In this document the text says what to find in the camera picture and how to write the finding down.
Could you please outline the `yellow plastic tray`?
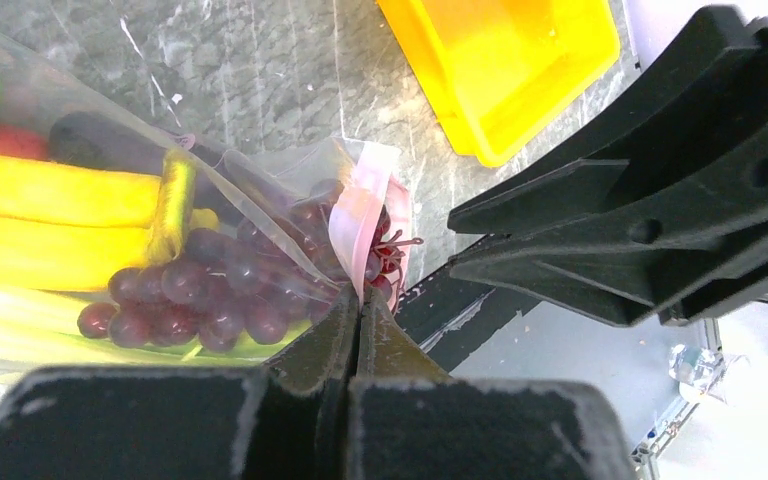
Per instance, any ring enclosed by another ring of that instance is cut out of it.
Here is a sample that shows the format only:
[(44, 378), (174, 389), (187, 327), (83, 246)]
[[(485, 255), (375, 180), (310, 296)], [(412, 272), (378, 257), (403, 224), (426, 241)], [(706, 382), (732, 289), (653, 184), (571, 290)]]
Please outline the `yellow plastic tray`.
[(378, 4), (458, 155), (504, 165), (619, 58), (605, 0)]

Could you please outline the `clear pink zip top bag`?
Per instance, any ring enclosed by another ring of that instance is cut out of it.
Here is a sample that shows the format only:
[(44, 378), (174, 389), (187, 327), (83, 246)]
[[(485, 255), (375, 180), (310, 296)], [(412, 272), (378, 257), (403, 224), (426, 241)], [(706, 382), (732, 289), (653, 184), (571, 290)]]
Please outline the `clear pink zip top bag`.
[(249, 157), (152, 127), (0, 34), (0, 383), (53, 363), (255, 365), (368, 287), (412, 230), (398, 149)]

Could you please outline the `orange red mango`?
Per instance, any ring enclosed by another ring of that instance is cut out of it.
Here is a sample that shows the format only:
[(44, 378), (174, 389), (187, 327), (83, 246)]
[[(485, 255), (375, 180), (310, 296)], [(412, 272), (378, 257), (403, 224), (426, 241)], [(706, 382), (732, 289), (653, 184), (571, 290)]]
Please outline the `orange red mango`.
[(48, 143), (33, 131), (0, 124), (0, 155), (46, 161)]

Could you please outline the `yellow banana bunch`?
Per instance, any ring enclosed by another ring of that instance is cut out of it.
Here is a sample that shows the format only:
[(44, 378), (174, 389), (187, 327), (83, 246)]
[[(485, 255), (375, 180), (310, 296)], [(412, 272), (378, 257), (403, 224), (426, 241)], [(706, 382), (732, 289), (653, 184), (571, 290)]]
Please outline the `yellow banana bunch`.
[(158, 175), (0, 155), (0, 285), (65, 292), (106, 287), (117, 271), (164, 264), (194, 228), (193, 157), (166, 150)]

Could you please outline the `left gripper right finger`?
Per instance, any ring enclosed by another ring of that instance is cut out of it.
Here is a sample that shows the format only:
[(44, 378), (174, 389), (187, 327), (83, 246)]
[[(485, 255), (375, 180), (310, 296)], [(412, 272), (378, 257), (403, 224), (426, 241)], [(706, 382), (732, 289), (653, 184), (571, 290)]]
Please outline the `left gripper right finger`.
[(351, 479), (631, 479), (619, 418), (595, 387), (457, 379), (396, 324), (378, 289), (348, 385)]

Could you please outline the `green white celery stalk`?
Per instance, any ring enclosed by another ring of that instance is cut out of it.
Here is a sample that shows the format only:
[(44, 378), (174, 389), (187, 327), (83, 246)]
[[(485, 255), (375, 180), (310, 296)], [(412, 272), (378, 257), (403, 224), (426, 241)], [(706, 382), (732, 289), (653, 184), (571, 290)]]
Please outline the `green white celery stalk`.
[(0, 286), (0, 360), (33, 365), (117, 363), (185, 366), (253, 366), (267, 360), (311, 326), (290, 328), (275, 345), (242, 337), (228, 353), (212, 353), (191, 341), (183, 346), (123, 349), (108, 340), (83, 337), (77, 317), (88, 303), (73, 297)]

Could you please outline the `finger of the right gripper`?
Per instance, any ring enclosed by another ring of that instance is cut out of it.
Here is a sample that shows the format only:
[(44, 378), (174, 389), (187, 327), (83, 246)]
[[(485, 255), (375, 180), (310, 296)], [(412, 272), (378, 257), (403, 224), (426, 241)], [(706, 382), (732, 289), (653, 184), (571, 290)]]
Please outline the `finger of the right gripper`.
[(648, 197), (492, 242), (450, 274), (615, 327), (685, 326), (754, 301), (768, 294), (768, 124)]
[(699, 9), (597, 117), (525, 171), (454, 208), (451, 230), (553, 227), (649, 196), (768, 124), (768, 23)]

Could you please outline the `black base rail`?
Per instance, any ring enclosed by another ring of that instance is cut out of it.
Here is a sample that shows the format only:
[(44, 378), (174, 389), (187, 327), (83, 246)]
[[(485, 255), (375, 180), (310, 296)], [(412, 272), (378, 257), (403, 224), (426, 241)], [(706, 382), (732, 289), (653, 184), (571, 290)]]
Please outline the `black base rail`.
[(523, 293), (450, 276), (446, 263), (400, 296), (396, 323), (450, 372), (540, 301)]

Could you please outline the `clear plastic bottle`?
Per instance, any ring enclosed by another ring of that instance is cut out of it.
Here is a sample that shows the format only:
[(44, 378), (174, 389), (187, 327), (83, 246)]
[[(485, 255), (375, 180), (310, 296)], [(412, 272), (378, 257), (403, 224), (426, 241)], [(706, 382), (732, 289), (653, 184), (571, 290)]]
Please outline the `clear plastic bottle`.
[(677, 382), (680, 396), (693, 405), (739, 405), (751, 373), (751, 362), (745, 355), (686, 344), (675, 345), (668, 360), (668, 374)]

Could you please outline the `aluminium frame rail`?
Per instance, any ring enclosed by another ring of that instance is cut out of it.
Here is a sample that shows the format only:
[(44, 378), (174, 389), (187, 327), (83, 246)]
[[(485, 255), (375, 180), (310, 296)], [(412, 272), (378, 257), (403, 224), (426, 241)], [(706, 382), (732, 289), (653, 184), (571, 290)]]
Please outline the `aluminium frame rail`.
[(703, 391), (684, 384), (632, 451), (640, 479), (768, 479), (768, 294), (703, 324), (725, 356)]

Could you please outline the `purple eggplant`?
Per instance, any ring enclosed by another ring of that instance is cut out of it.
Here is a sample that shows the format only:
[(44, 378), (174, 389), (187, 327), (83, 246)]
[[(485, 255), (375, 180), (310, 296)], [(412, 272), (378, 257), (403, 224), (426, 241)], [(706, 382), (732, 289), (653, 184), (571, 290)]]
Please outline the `purple eggplant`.
[[(222, 157), (228, 148), (191, 133), (155, 130), (227, 177)], [(165, 148), (99, 113), (78, 111), (54, 123), (48, 134), (48, 151), (53, 160), (61, 163), (159, 176)], [(198, 174), (195, 183), (194, 207), (213, 210), (228, 225), (243, 217), (203, 173)]]

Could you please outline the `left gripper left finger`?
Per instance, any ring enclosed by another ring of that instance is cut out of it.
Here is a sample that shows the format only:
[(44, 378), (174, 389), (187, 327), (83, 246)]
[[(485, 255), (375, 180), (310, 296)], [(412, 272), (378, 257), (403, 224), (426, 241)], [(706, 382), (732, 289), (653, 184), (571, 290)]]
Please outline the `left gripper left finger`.
[(54, 366), (0, 402), (0, 479), (337, 479), (361, 304), (256, 367)]

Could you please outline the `purple grape bunch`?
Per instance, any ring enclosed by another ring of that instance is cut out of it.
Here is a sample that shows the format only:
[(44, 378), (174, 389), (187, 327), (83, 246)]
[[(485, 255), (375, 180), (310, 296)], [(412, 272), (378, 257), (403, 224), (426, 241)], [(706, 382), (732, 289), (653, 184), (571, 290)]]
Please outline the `purple grape bunch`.
[(318, 270), (305, 271), (247, 217), (234, 235), (190, 231), (182, 254), (165, 265), (128, 267), (108, 282), (110, 299), (85, 306), (80, 334), (121, 348), (169, 348), (198, 341), (226, 353), (249, 339), (275, 345), (322, 320), (351, 280), (331, 245), (328, 222), (343, 185), (315, 184), (274, 221)]

